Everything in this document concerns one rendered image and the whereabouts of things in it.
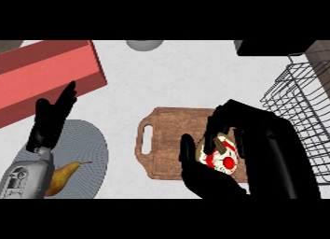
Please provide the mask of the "red box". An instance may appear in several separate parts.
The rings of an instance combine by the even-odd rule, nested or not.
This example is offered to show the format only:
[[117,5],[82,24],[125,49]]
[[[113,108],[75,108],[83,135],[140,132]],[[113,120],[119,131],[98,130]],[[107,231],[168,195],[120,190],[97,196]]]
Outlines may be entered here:
[[91,40],[42,40],[0,53],[0,128],[35,113],[35,100],[54,103],[70,82],[76,95],[107,85]]

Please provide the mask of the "grey round bowl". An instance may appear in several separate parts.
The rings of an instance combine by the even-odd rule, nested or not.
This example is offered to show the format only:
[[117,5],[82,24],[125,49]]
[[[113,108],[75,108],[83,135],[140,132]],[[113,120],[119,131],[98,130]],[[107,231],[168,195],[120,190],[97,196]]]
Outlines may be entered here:
[[162,40],[128,40],[126,45],[137,51],[150,51],[162,44]]

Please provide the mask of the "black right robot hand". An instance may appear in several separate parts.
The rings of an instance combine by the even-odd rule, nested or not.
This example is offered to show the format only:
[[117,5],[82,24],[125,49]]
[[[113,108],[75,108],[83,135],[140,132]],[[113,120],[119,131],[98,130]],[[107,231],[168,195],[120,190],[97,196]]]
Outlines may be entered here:
[[196,161],[196,143],[181,135],[178,161],[187,189],[204,200],[316,200],[319,187],[299,136],[287,119],[228,100],[207,117],[203,152],[215,151],[215,136],[232,134],[244,160],[249,188]]

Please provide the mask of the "black appliance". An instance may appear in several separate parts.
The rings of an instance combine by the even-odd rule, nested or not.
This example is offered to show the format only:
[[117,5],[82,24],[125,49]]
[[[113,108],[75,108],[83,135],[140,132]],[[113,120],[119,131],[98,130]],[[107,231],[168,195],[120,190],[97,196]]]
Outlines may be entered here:
[[315,40],[235,40],[237,56],[300,55]]

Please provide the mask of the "yellow brown pear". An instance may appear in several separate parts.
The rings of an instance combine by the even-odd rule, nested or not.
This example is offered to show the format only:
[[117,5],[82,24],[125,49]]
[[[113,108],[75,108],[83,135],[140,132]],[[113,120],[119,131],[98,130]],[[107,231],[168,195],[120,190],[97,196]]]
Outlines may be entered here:
[[57,168],[51,174],[51,183],[50,187],[45,191],[47,196],[55,195],[60,190],[64,188],[67,181],[75,173],[76,169],[82,164],[88,164],[88,162],[70,162],[63,167]]

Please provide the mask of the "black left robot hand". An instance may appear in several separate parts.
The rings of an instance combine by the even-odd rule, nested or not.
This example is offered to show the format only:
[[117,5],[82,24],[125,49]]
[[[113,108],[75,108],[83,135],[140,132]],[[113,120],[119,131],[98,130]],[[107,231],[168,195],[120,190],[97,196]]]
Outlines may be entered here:
[[66,118],[76,102],[75,82],[72,81],[54,102],[39,98],[35,102],[35,117],[26,151],[35,152],[41,147],[53,149],[61,134]]

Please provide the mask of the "brown wooden cabinet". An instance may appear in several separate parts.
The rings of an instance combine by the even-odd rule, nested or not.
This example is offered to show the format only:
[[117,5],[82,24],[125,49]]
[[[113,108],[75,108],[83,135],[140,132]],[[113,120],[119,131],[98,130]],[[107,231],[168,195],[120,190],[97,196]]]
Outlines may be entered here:
[[305,57],[316,71],[316,78],[330,100],[330,40],[316,40],[305,52]]

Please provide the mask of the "brown wooden cutting board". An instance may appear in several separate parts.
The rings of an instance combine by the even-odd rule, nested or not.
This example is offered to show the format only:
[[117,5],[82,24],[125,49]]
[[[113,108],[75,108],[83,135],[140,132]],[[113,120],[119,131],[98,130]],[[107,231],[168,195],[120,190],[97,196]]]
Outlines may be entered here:
[[[196,143],[200,141],[212,113],[210,108],[157,107],[140,121],[134,155],[150,179],[181,179],[179,138],[188,134]],[[151,150],[148,154],[142,154],[142,133],[147,125],[153,127]]]

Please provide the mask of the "white and red cupcake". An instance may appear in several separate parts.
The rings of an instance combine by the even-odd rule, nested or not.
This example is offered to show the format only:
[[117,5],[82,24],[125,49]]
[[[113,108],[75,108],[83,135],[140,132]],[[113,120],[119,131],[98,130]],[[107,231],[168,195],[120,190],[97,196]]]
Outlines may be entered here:
[[196,146],[196,161],[209,166],[221,173],[231,175],[237,170],[238,155],[232,138],[222,133],[216,134],[218,147],[210,155],[203,152],[204,139],[200,139]]

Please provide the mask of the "grey round placemat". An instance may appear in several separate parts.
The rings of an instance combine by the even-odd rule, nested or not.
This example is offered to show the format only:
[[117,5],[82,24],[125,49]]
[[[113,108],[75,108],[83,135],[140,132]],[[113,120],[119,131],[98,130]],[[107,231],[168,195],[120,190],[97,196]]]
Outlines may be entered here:
[[64,188],[50,199],[92,199],[109,163],[107,143],[97,127],[81,119],[67,119],[51,152],[55,169],[72,162],[81,162],[81,165]]

